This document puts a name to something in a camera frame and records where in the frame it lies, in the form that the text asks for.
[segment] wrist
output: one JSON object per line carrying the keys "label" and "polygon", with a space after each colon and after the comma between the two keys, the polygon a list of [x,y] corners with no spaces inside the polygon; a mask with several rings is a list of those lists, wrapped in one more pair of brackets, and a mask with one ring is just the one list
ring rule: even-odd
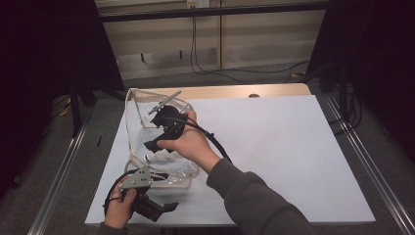
{"label": "wrist", "polygon": [[214,152],[209,151],[201,155],[195,163],[199,165],[207,174],[210,174],[213,167],[219,162],[220,157]]}
{"label": "wrist", "polygon": [[105,219],[104,220],[104,224],[111,227],[111,228],[116,228],[116,229],[123,229],[125,227],[124,223],[120,223],[120,222],[116,222],[116,221],[110,221]]}

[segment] metal frame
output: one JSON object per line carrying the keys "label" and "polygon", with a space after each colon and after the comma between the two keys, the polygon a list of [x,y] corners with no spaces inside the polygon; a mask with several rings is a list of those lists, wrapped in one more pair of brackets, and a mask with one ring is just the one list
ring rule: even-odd
{"label": "metal frame", "polygon": [[[342,114],[340,112],[340,105],[333,96],[326,97],[327,103],[336,118],[341,119]],[[415,234],[415,226],[404,205],[399,200],[397,195],[393,192],[391,186],[385,180],[384,176],[379,171],[372,157],[367,152],[363,143],[360,141],[356,132],[352,129],[349,123],[344,120],[340,121],[341,127],[345,132],[345,135],[350,142],[356,155],[359,157],[361,163],[369,174],[373,183],[379,191],[382,199],[390,210],[393,218],[396,220],[397,225],[403,234],[412,235]]]}
{"label": "metal frame", "polygon": [[76,137],[72,138],[67,153],[65,154],[64,160],[62,161],[61,167],[58,170],[58,173],[55,176],[55,179],[49,189],[46,198],[44,199],[42,206],[40,207],[39,212],[36,215],[33,223],[30,226],[30,229],[27,232],[27,235],[41,235],[45,232],[46,226],[49,223],[53,209],[58,203],[60,193],[64,187],[64,183],[69,174],[70,167],[73,163],[73,159],[76,156],[77,150],[82,142],[83,136],[86,131],[86,127],[91,121],[94,108],[89,107],[86,112],[85,122],[81,126]]}
{"label": "metal frame", "polygon": [[141,12],[141,13],[116,13],[101,14],[99,17],[72,17],[54,19],[61,23],[86,24],[86,23],[110,23],[110,22],[128,22],[158,19],[174,18],[193,18],[193,17],[211,17],[211,16],[230,16],[245,14],[261,13],[282,13],[282,12],[304,12],[326,10],[329,7],[355,7],[360,4],[357,1],[350,2],[312,2],[312,3],[294,3],[294,4],[275,4],[261,6],[243,6],[243,7],[216,7],[216,8],[199,8],[199,9],[179,9],[167,11]]}

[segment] finger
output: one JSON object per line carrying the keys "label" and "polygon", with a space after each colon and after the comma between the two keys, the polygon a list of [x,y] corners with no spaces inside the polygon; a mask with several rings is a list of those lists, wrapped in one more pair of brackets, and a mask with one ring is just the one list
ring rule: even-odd
{"label": "finger", "polygon": [[162,149],[174,150],[174,140],[159,140],[157,145]]}
{"label": "finger", "polygon": [[193,111],[188,111],[186,112],[187,118],[193,120],[193,121],[197,121],[197,115],[195,112]]}
{"label": "finger", "polygon": [[121,190],[119,189],[119,184],[114,188],[111,198],[120,198],[122,197]]}
{"label": "finger", "polygon": [[124,204],[128,207],[131,207],[132,203],[135,200],[135,196],[137,195],[137,190],[129,189],[127,195],[124,198]]}
{"label": "finger", "polygon": [[127,179],[129,176],[126,175],[124,176],[118,183],[118,185],[114,188],[113,193],[111,194],[111,198],[120,198],[122,197],[122,193],[121,193],[121,189],[119,187],[119,185],[125,181],[125,179]]}

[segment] wall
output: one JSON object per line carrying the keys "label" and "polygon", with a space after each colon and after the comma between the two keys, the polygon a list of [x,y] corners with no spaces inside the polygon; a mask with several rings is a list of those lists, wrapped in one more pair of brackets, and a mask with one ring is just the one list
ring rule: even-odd
{"label": "wall", "polygon": [[[253,3],[246,0],[214,0],[210,1],[210,6],[219,7],[220,3],[222,6],[249,6],[293,2],[293,0],[259,0]],[[168,1],[105,7],[99,8],[99,11],[100,13],[150,12],[186,7],[186,1]],[[204,63],[214,65],[215,68],[270,65],[309,59],[324,12],[196,18],[198,56],[202,56],[203,53],[213,53],[211,58],[214,61],[207,60]],[[123,58],[131,58],[130,56],[137,54],[183,51],[188,52],[186,55],[190,55],[192,23],[192,19],[148,20],[105,23],[105,29],[115,55],[123,61]]]}

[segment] hand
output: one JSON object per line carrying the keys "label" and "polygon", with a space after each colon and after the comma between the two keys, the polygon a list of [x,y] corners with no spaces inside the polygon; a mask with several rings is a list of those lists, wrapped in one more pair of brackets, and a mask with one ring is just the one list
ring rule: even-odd
{"label": "hand", "polygon": [[[188,112],[186,115],[190,122],[197,120],[195,112]],[[159,140],[157,145],[163,149],[176,151],[184,158],[195,162],[207,173],[210,173],[214,165],[220,160],[220,157],[210,148],[203,133],[190,125],[185,126],[180,138]]]}
{"label": "hand", "polygon": [[113,200],[110,201],[108,206],[104,223],[113,228],[124,228],[131,217],[131,205],[134,202],[135,195],[137,195],[137,191],[135,189],[130,189],[123,201],[122,199],[116,199],[122,197],[121,190],[117,185],[111,194]]}

